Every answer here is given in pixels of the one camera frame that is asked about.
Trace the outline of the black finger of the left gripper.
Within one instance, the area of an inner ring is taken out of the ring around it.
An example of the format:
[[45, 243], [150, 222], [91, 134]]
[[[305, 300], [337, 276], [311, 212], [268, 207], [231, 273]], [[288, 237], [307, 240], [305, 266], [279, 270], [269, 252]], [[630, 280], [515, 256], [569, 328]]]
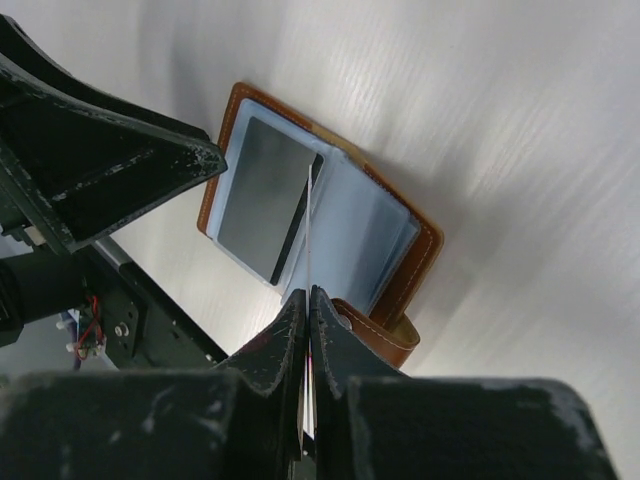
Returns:
[[202, 129], [85, 84], [1, 18], [1, 232], [73, 253], [223, 173]]

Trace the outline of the white gold VIP card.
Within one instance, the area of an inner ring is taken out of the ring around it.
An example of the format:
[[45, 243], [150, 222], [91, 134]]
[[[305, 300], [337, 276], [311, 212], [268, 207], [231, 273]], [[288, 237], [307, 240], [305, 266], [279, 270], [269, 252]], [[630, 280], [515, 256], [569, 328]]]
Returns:
[[311, 311], [311, 203], [312, 203], [312, 187], [313, 187], [313, 165], [308, 167], [307, 177], [307, 194], [305, 208], [305, 266], [306, 266], [306, 326], [307, 326], [307, 350], [305, 360], [305, 433], [312, 439], [315, 439], [315, 393], [313, 378], [313, 360], [311, 348], [311, 327], [310, 327], [310, 311]]

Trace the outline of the brown leather card holder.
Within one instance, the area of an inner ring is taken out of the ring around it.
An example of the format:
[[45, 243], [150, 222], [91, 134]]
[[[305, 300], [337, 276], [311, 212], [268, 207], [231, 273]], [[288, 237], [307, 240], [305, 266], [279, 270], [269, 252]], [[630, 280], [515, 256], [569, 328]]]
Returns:
[[218, 137], [227, 169], [206, 186], [198, 230], [281, 298], [306, 287], [305, 209], [277, 285], [263, 280], [217, 241], [252, 117], [324, 157], [311, 196], [311, 285], [325, 290], [373, 351], [394, 366], [403, 365], [420, 341], [406, 310], [437, 259], [444, 234], [354, 144], [254, 86], [235, 84]]

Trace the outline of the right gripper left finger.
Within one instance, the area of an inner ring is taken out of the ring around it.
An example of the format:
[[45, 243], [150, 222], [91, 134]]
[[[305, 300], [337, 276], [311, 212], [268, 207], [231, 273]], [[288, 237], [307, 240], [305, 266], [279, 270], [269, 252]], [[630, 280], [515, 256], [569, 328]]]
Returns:
[[237, 381], [225, 441], [226, 479], [289, 479], [301, 459], [306, 292], [218, 370]]

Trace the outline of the dark grey credit card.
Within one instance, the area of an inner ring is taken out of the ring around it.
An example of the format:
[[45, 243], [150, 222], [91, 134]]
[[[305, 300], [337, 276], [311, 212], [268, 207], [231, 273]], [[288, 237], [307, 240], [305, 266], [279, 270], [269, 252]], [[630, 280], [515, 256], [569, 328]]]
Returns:
[[239, 151], [218, 243], [272, 285], [280, 282], [324, 157], [252, 117]]

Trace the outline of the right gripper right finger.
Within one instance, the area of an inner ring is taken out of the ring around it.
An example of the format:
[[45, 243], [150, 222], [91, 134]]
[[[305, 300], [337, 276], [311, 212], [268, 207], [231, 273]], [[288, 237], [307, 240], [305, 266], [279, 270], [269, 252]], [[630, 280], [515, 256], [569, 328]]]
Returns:
[[319, 477], [402, 478], [406, 378], [341, 323], [319, 286], [311, 291], [309, 322]]

